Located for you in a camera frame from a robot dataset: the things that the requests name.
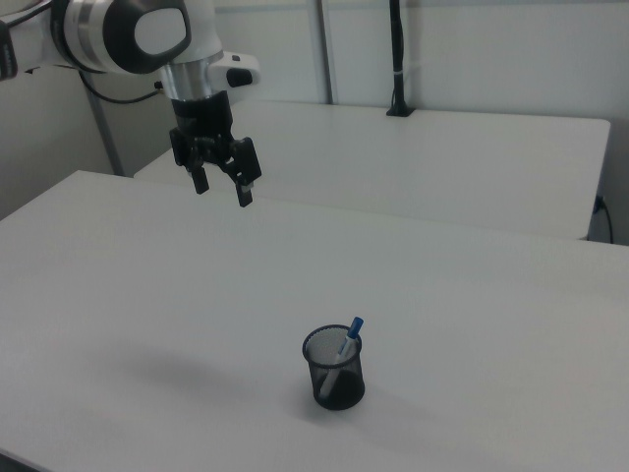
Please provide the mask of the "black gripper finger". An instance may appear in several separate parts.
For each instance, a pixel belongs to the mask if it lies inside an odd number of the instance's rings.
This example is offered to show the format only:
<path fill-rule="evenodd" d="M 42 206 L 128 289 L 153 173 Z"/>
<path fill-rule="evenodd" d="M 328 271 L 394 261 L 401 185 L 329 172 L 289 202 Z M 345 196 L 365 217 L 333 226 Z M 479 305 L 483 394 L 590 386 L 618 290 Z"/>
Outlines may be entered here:
<path fill-rule="evenodd" d="M 201 195 L 209 190 L 203 160 L 199 149 L 192 138 L 187 137 L 179 128 L 169 132 L 174 160 L 180 167 L 184 167 L 192 178 L 195 191 Z"/>
<path fill-rule="evenodd" d="M 226 145 L 222 167 L 235 185 L 240 207 L 253 202 L 252 188 L 261 176 L 257 152 L 251 138 L 231 141 Z"/>

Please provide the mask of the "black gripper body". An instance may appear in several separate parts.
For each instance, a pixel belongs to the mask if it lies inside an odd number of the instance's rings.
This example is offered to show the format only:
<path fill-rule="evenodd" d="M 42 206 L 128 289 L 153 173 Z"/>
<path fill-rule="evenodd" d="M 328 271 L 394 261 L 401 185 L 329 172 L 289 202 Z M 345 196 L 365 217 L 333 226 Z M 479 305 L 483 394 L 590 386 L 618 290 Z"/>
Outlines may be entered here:
<path fill-rule="evenodd" d="M 232 135 L 233 116 L 227 91 L 200 100 L 172 101 L 177 127 L 171 143 L 178 165 L 186 165 L 194 150 L 211 163 L 241 164 Z"/>

